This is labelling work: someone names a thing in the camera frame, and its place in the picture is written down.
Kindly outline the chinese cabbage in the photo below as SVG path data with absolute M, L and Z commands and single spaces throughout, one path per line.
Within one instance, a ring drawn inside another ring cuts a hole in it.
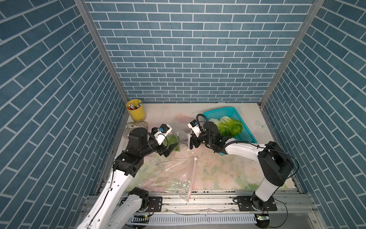
M 243 125 L 240 121 L 234 120 L 234 124 L 232 126 L 231 134 L 233 137 L 239 135 L 243 130 Z
M 175 146 L 173 148 L 173 151 L 180 152 L 181 139 L 178 135 L 168 135 L 166 143 L 168 148 L 172 148 L 173 146 Z
M 233 119 L 227 116 L 223 116 L 220 118 L 220 120 L 216 125 L 221 135 L 233 137 L 233 135 L 231 134 L 233 124 L 234 124 Z

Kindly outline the zip-top bag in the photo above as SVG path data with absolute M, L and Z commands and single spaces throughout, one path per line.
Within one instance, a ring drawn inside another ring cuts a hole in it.
M 193 189 L 196 158 L 173 160 L 150 158 L 139 169 L 126 189 L 141 188 L 149 192 L 177 195 L 188 202 Z
M 186 133 L 180 129 L 173 129 L 163 141 L 163 144 L 169 149 L 174 146 L 172 149 L 173 152 L 180 152 L 182 148 L 189 147 L 190 134 Z
M 198 157 L 188 152 L 173 152 L 169 157 L 153 154 L 144 159 L 139 178 L 144 184 L 151 182 L 192 184 L 196 174 Z

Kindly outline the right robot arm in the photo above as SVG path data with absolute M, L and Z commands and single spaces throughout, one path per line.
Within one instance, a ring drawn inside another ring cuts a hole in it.
M 264 210 L 272 202 L 273 194 L 290 178 L 294 165 L 277 143 L 254 144 L 222 136 L 213 122 L 200 125 L 193 120 L 188 127 L 192 130 L 190 149 L 204 144 L 215 153 L 241 156 L 260 164 L 264 178 L 251 197 L 254 209 Z

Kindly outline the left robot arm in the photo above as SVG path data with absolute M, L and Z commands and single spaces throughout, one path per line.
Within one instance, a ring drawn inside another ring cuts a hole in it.
M 142 127 L 130 132 L 126 149 L 115 159 L 106 186 L 79 229 L 121 229 L 136 212 L 148 207 L 148 191 L 140 188 L 134 188 L 120 207 L 117 204 L 146 156 L 158 153 L 168 157 L 178 145 L 167 144 L 171 131 L 170 125 L 162 124 L 151 132 Z

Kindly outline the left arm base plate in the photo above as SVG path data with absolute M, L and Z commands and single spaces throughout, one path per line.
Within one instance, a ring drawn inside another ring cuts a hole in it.
M 163 197 L 152 196 L 149 197 L 148 206 L 144 209 L 144 212 L 161 212 L 163 204 Z

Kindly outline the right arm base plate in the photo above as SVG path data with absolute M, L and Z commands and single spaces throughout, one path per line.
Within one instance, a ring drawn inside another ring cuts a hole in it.
M 238 205 L 239 211 L 277 211 L 273 197 L 262 201 L 255 196 L 237 196 L 233 201 Z

